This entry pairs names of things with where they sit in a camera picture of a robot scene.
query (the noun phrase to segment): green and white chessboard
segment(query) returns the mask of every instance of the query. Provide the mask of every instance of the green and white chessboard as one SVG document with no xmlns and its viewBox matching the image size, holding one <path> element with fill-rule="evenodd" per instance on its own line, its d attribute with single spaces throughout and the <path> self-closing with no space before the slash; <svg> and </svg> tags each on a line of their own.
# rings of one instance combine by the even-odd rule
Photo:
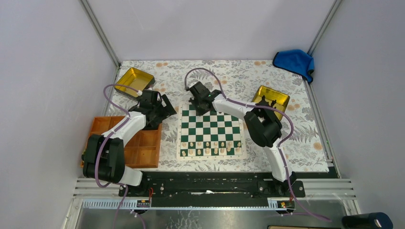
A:
<svg viewBox="0 0 405 229">
<path fill-rule="evenodd" d="M 241 120 L 215 111 L 202 116 L 197 116 L 195 112 L 194 106 L 190 103 L 184 102 L 179 106 L 178 160 L 246 158 Z"/>
</svg>

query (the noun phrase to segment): blue towel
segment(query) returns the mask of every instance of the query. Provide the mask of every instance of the blue towel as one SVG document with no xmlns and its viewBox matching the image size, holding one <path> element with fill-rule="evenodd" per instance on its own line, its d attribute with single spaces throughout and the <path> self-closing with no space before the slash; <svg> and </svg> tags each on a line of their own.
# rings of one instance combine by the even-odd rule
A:
<svg viewBox="0 0 405 229">
<path fill-rule="evenodd" d="M 312 82 L 314 72 L 314 58 L 299 49 L 277 52 L 273 58 L 273 65 L 277 68 L 305 77 Z"/>
</svg>

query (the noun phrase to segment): orange compartment tray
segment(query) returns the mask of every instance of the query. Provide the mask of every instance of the orange compartment tray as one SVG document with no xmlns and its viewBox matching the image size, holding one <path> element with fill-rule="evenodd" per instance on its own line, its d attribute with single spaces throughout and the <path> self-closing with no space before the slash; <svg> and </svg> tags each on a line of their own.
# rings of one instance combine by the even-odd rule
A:
<svg viewBox="0 0 405 229">
<path fill-rule="evenodd" d="M 95 117 L 89 137 L 93 134 L 103 134 L 123 118 L 124 116 Z M 159 125 L 157 130 L 141 130 L 136 133 L 124 147 L 125 165 L 131 168 L 157 168 L 159 165 L 161 134 L 162 124 Z"/>
</svg>

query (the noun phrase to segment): yellow metal tray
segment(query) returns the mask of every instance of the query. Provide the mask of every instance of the yellow metal tray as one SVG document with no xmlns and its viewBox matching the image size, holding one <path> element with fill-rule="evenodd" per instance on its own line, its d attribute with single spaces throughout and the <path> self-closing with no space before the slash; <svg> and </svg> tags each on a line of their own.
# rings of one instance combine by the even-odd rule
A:
<svg viewBox="0 0 405 229">
<path fill-rule="evenodd" d="M 155 78 L 153 75 L 143 72 L 136 68 L 130 68 L 128 71 L 122 76 L 121 79 L 117 82 L 117 84 L 123 84 L 126 86 L 130 86 L 137 90 L 143 90 L 152 84 L 155 83 Z M 137 99 L 138 95 L 135 91 L 128 89 L 123 86 L 115 86 L 117 92 L 127 95 L 129 97 Z"/>
<path fill-rule="evenodd" d="M 253 97 L 252 102 L 258 103 L 262 100 L 263 95 L 266 98 L 266 101 L 271 104 L 273 100 L 276 101 L 276 104 L 273 106 L 275 109 L 285 112 L 287 109 L 288 102 L 290 101 L 290 96 L 282 92 L 276 91 L 266 86 L 260 86 L 257 90 L 255 96 Z M 275 112 L 277 118 L 281 120 L 283 117 L 280 113 Z"/>
</svg>

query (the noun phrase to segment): patterned table surface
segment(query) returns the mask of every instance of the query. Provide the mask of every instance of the patterned table surface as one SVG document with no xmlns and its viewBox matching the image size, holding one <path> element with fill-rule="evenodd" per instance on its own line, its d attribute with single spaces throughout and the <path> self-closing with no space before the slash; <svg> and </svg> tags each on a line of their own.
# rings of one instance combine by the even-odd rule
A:
<svg viewBox="0 0 405 229">
<path fill-rule="evenodd" d="M 184 90 L 184 76 L 192 68 L 204 67 L 213 71 L 221 80 L 227 96 L 250 102 L 260 85 L 271 87 L 288 94 L 290 98 L 286 114 L 294 123 L 294 134 L 283 145 L 293 171 L 327 172 L 328 165 L 320 141 L 315 117 L 309 104 L 304 83 L 299 75 L 275 68 L 272 61 L 124 61 L 119 78 L 134 67 L 152 74 L 156 84 L 153 89 L 166 94 L 178 110 L 182 101 L 188 101 L 190 92 Z M 194 71 L 188 78 L 188 85 L 201 81 L 209 90 L 219 89 L 217 82 L 205 71 Z M 112 100 L 129 109 L 136 104 L 117 92 Z M 112 105 L 107 115 L 125 115 Z M 178 161 L 176 158 L 178 116 L 163 121 L 158 171 L 271 171 L 263 149 L 253 143 L 245 126 L 247 158 L 242 160 Z M 290 132 L 285 118 L 281 120 L 283 137 Z"/>
</svg>

